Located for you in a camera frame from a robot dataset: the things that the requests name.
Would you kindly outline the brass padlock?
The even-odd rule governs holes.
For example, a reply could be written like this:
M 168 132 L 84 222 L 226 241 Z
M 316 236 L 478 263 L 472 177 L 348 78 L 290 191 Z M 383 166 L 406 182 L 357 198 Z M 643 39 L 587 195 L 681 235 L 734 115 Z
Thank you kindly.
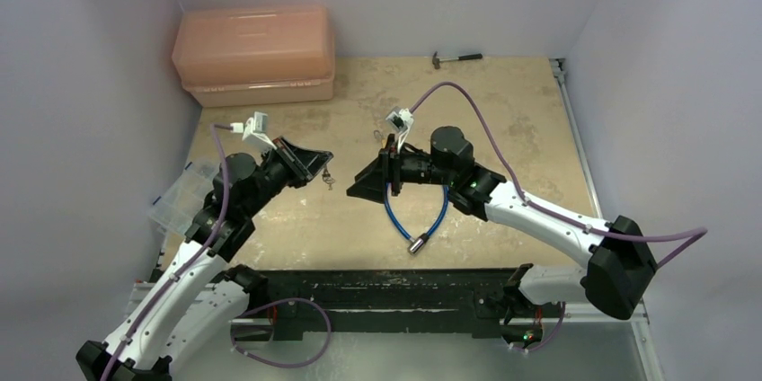
M 386 135 L 379 130 L 374 130 L 373 136 L 379 142 L 384 143 L 386 141 Z

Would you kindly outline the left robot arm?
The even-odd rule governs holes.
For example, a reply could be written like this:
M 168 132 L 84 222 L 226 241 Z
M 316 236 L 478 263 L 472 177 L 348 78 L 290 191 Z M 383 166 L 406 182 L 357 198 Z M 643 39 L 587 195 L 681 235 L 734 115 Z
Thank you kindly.
M 332 158 L 329 151 L 278 137 L 261 159 L 236 153 L 222 160 L 212 191 L 159 280 L 114 332 L 77 352 L 85 378 L 170 380 L 224 324 L 239 314 L 262 314 L 267 279 L 228 263 L 253 234 L 254 216 L 285 188 L 307 185 Z

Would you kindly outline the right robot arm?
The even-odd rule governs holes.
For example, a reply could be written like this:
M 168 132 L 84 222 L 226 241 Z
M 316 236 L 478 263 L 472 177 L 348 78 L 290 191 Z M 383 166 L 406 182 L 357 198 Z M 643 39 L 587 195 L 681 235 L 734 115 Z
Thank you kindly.
M 506 307 L 526 315 L 540 305 L 581 302 L 604 315 L 629 319 L 658 269 L 638 225 L 589 217 L 516 188 L 474 160 L 474 147 L 460 128 L 439 127 L 430 150 L 395 147 L 388 137 L 377 158 L 360 171 L 348 196 L 386 203 L 405 183 L 442 187 L 461 213 L 516 229 L 564 253 L 573 268 L 525 264 L 509 279 Z

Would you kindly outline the pink plastic toolbox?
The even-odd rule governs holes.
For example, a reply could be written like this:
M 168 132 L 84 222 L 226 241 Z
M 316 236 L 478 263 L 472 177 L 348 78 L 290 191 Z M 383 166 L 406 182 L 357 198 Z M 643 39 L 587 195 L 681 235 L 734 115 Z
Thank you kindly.
M 172 61 L 204 108 L 327 101 L 334 92 L 334 35 L 318 4 L 185 13 Z

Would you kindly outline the clear plastic screw organizer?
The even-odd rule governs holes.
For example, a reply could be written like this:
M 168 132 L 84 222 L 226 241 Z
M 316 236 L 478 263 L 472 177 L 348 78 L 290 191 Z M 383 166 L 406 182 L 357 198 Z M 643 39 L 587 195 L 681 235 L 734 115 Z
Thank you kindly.
M 158 231 L 164 235 L 183 235 L 203 208 L 218 172 L 219 164 L 209 160 L 188 163 L 179 178 L 148 211 L 148 217 L 156 223 Z

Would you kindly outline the small black-handled hammer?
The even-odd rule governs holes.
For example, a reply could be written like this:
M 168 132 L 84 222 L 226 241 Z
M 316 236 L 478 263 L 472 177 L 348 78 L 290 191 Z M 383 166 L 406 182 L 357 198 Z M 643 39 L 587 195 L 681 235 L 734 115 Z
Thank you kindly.
M 437 51 L 435 51 L 431 57 L 431 64 L 435 70 L 440 70 L 441 66 L 445 63 L 459 62 L 459 61 L 471 61 L 483 59 L 482 53 L 466 54 L 455 57 L 441 57 Z

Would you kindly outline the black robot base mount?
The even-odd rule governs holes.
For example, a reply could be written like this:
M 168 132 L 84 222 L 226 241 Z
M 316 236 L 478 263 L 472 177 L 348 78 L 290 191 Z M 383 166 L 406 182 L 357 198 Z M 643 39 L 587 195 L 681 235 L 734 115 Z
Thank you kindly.
M 306 332 L 462 333 L 474 339 L 523 341 L 562 312 L 537 306 L 518 292 L 528 267 L 417 270 L 252 270 L 217 274 L 253 294 L 249 311 L 276 302 L 257 318 L 275 341 L 300 341 Z

